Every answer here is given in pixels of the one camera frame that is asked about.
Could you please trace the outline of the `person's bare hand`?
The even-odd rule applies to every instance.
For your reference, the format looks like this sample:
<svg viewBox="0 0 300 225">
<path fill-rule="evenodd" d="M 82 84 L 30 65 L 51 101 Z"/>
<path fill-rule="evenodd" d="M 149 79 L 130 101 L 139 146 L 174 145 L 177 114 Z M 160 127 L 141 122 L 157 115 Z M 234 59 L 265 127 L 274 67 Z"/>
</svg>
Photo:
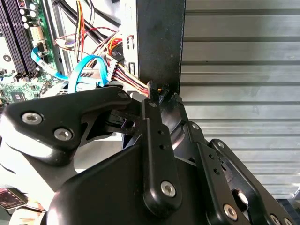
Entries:
<svg viewBox="0 0 300 225">
<path fill-rule="evenodd" d="M 18 208 L 11 216 L 9 225 L 40 225 L 45 215 L 44 211 L 34 211 L 28 208 Z"/>
</svg>

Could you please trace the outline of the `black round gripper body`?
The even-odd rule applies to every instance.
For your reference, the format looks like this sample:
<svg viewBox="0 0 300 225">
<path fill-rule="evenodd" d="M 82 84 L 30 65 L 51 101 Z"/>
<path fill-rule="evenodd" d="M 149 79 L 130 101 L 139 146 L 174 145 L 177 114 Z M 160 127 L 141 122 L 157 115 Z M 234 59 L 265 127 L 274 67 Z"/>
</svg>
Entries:
<svg viewBox="0 0 300 225">
<path fill-rule="evenodd" d="M 197 169 L 176 159 L 182 188 L 180 208 L 155 216 L 143 200 L 143 146 L 140 143 L 70 178 L 56 192 L 49 225 L 205 225 L 204 195 Z"/>
</svg>

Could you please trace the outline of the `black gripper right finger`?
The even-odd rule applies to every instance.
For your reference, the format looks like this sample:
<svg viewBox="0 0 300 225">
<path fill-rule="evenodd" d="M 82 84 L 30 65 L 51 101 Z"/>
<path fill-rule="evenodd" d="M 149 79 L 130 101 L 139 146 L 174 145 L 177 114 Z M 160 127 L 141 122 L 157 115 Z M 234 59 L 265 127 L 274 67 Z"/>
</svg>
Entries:
<svg viewBox="0 0 300 225">
<path fill-rule="evenodd" d="M 167 85 L 159 90 L 162 121 L 174 154 L 196 169 L 205 217 L 210 225 L 293 225 L 285 208 L 221 140 L 207 141 L 191 122 L 181 97 Z"/>
</svg>

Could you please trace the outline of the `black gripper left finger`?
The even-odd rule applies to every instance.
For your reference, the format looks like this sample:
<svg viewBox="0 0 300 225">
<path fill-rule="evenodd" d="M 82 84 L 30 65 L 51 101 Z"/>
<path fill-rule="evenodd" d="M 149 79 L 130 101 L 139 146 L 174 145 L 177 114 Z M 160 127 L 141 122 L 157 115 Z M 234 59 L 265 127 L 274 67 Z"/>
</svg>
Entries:
<svg viewBox="0 0 300 225">
<path fill-rule="evenodd" d="M 166 218 L 181 206 L 176 161 L 157 91 L 143 101 L 110 86 L 20 102 L 4 110 L 0 123 L 8 146 L 52 166 L 69 164 L 80 146 L 112 132 L 131 136 L 123 150 L 143 146 L 146 207 Z"/>
</svg>

